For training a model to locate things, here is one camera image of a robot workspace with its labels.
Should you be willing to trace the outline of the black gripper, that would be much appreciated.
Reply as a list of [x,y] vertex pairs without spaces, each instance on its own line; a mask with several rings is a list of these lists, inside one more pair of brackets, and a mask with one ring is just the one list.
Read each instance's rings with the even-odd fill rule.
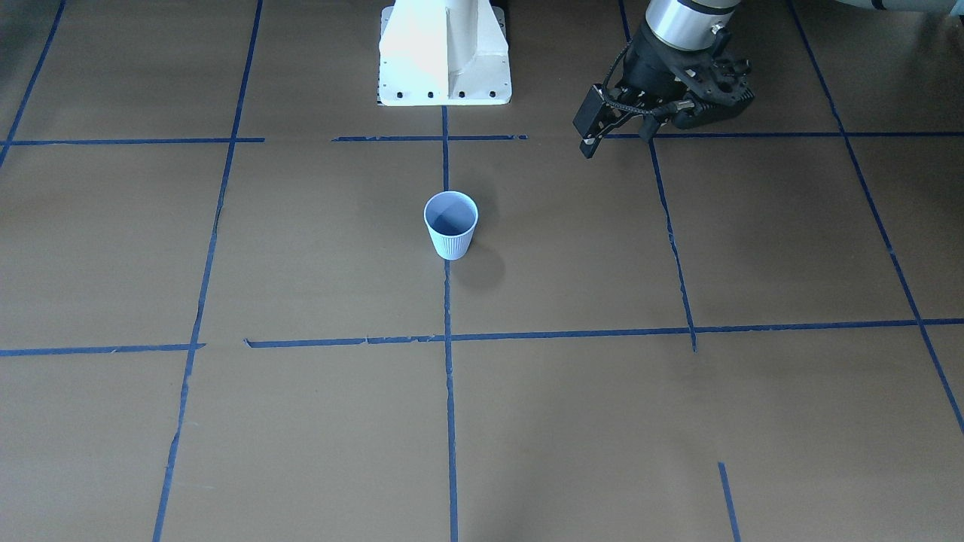
[[612,89],[593,84],[576,111],[572,123],[581,137],[579,150],[591,159],[600,141],[630,120],[642,120],[640,138],[650,141],[671,123],[691,129],[701,124],[701,100],[697,82],[701,50],[682,50],[662,41],[651,30],[638,30],[607,77],[622,65],[622,75]]

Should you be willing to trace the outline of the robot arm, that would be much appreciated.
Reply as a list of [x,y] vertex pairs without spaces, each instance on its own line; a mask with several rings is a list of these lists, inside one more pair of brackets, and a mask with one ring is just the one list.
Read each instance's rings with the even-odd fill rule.
[[641,119],[650,143],[665,124],[688,130],[740,116],[755,100],[752,65],[728,51],[737,1],[651,1],[633,37],[588,90],[574,117],[581,153]]

